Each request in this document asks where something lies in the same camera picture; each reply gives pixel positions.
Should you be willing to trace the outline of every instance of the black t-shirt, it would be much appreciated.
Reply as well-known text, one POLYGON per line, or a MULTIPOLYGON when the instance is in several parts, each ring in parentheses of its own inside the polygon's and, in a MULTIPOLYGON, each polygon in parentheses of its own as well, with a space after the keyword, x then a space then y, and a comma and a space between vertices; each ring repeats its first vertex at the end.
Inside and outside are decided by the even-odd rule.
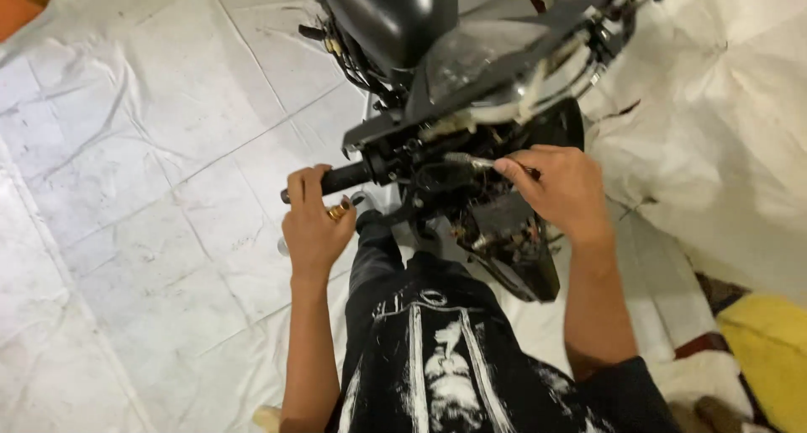
POLYGON ((478 280, 409 268, 360 286, 345 315, 328 430, 678 431, 641 358, 575 384, 521 352, 478 280))

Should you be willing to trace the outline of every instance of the white tarp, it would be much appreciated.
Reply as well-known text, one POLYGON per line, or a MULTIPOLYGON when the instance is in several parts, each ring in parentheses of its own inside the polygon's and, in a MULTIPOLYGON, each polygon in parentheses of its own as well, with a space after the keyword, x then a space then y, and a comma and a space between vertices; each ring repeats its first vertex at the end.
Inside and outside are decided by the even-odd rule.
MULTIPOLYGON (((698 250, 697 263, 797 289, 794 255, 807 247, 793 177, 803 162, 789 124, 800 110, 788 100, 799 96, 715 91, 714 72, 795 85, 799 70, 718 69, 731 47, 714 40, 728 20, 703 1, 648 11, 655 23, 585 103, 593 117, 637 98, 641 106, 595 128, 590 148, 611 196, 659 201, 638 210, 698 250), (759 110, 774 101, 787 114, 759 110), (773 118, 771 136, 750 149, 742 129, 773 118), (788 129, 787 144, 776 143, 788 129), (755 165, 735 151, 753 153, 755 165), (785 161, 790 176, 779 171, 785 161)), ((771 7, 784 17, 745 18, 753 31, 726 34, 795 32, 784 5, 742 12, 771 7)), ((366 101, 295 35, 315 12, 311 0, 53 0, 0 45, 3 430, 245 430, 258 404, 280 402, 290 268, 275 247, 287 211, 277 192, 301 166, 345 163, 342 133, 366 101)), ((766 59, 799 53, 764 46, 776 53, 766 59)), ((713 320, 670 237, 635 215, 618 228, 640 349, 670 360, 713 320)), ((352 242, 328 291, 338 356, 354 252, 352 242)), ((567 258, 565 249, 562 278, 567 258)), ((500 300, 524 349, 566 367, 562 302, 500 300)))

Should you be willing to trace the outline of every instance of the black rubber grip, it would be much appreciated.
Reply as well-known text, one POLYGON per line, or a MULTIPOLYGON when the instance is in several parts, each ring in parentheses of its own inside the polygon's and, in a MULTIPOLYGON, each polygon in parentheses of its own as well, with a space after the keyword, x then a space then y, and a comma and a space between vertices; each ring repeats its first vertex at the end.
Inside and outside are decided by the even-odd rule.
MULTIPOLYGON (((369 170, 369 165, 364 161, 359 161, 353 165, 343 166, 325 173, 322 177, 322 195, 349 189, 371 180, 373 180, 373 175, 369 170)), ((280 192, 280 200, 286 204, 291 203, 288 189, 280 192)))

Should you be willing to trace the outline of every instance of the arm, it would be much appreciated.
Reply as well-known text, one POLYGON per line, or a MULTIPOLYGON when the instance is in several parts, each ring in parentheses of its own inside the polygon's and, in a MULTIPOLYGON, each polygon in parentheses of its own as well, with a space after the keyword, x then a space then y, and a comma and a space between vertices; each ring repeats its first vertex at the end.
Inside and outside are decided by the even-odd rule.
POLYGON ((322 431, 339 398, 328 316, 328 275, 356 226, 356 210, 339 222, 325 212, 320 181, 329 166, 289 176, 291 212, 283 236, 291 257, 291 326, 280 431, 322 431))
POLYGON ((563 332, 575 378, 637 356, 600 167, 575 148, 535 145, 496 161, 533 209, 563 231, 572 256, 563 332), (537 169, 535 180, 524 167, 537 169))

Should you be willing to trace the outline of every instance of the orange object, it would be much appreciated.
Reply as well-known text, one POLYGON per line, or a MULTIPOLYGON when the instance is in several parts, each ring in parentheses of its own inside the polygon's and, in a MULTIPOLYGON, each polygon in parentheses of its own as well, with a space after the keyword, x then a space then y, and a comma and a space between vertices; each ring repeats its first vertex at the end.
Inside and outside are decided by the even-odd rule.
POLYGON ((0 42, 33 20, 45 8, 45 0, 0 0, 0 42))

